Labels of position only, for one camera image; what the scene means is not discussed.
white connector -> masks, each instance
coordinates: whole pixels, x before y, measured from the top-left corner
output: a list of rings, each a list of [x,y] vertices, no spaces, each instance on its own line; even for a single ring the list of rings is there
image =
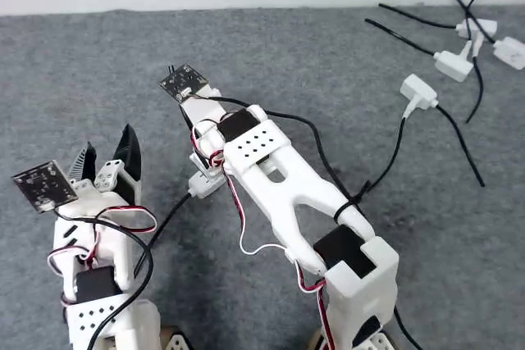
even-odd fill
[[[512,37],[496,41],[494,55],[516,70],[525,67],[525,44]]]
[[[223,174],[209,179],[202,172],[197,171],[188,180],[188,192],[191,194],[191,197],[205,198],[219,189],[224,182]]]
[[[468,73],[470,73],[474,67],[474,65],[467,60],[467,55],[472,45],[472,41],[467,41],[459,55],[449,51],[436,52],[434,54],[436,69],[448,75],[453,80],[458,82],[465,81]]]
[[[495,32],[498,30],[498,22],[495,20],[477,19],[477,22],[479,22],[479,24],[483,27],[486,33],[491,37],[494,36]],[[483,38],[485,38],[485,36],[479,30],[472,18],[468,18],[468,25],[470,26],[472,39],[475,39],[479,34],[482,35]],[[458,32],[458,36],[462,39],[468,39],[467,20],[462,20],[460,24],[456,25],[456,32]]]
[[[401,85],[401,94],[410,100],[404,110],[403,118],[408,118],[416,108],[426,110],[437,106],[437,93],[415,74],[409,75]]]

black circuit board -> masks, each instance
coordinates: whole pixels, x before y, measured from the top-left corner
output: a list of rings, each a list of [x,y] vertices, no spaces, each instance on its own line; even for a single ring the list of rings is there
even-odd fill
[[[21,172],[12,179],[38,213],[78,199],[55,161]]]
[[[161,88],[168,92],[177,102],[185,100],[181,93],[186,88],[190,88],[192,93],[197,93],[207,84],[208,80],[190,65],[183,65],[172,71],[169,76],[159,83]]]

